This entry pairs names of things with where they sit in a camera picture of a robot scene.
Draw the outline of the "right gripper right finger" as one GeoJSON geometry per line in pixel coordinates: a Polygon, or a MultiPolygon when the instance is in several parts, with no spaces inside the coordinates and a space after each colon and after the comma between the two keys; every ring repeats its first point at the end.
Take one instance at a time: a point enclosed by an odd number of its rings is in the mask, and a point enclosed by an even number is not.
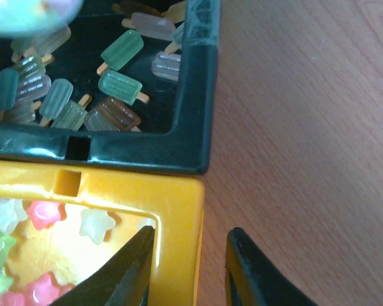
{"type": "Polygon", "coordinates": [[[244,229],[227,235],[225,255],[227,305],[315,305],[273,265],[244,229]]]}

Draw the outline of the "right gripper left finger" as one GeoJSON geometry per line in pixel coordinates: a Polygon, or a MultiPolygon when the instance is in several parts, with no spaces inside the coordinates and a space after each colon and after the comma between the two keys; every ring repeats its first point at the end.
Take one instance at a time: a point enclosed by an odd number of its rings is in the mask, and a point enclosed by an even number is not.
{"type": "Polygon", "coordinates": [[[154,228],[141,228],[98,271],[52,305],[140,305],[149,286],[154,228]]]}

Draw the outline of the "yellow plastic bin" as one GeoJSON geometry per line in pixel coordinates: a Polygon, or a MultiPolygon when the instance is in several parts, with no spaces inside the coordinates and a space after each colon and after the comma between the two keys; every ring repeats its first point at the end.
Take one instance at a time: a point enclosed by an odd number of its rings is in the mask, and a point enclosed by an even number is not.
{"type": "Polygon", "coordinates": [[[140,305],[195,305],[204,188],[192,178],[0,161],[0,305],[52,305],[154,228],[140,305]]]}

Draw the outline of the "black bin with popsicle candies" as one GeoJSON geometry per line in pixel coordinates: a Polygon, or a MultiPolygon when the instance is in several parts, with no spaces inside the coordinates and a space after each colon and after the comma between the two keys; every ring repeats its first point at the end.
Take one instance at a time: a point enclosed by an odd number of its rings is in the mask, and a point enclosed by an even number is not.
{"type": "MultiPolygon", "coordinates": [[[[72,36],[47,67],[51,79],[73,84],[73,99],[103,99],[101,53],[124,31],[112,1],[84,1],[70,24],[72,36]]],[[[151,63],[166,43],[146,38],[122,73],[138,80],[149,103],[136,101],[137,132],[92,132],[0,123],[0,159],[86,164],[157,172],[204,173],[209,165],[218,71],[221,3],[186,2],[186,37],[179,80],[155,76],[151,63]]]]}

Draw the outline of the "metal scoop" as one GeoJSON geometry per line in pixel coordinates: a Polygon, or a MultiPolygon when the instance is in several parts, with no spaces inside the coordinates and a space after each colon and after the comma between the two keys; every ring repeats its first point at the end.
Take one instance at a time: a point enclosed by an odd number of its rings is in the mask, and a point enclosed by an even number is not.
{"type": "Polygon", "coordinates": [[[68,25],[79,13],[82,0],[0,1],[0,37],[34,36],[68,25]]]}

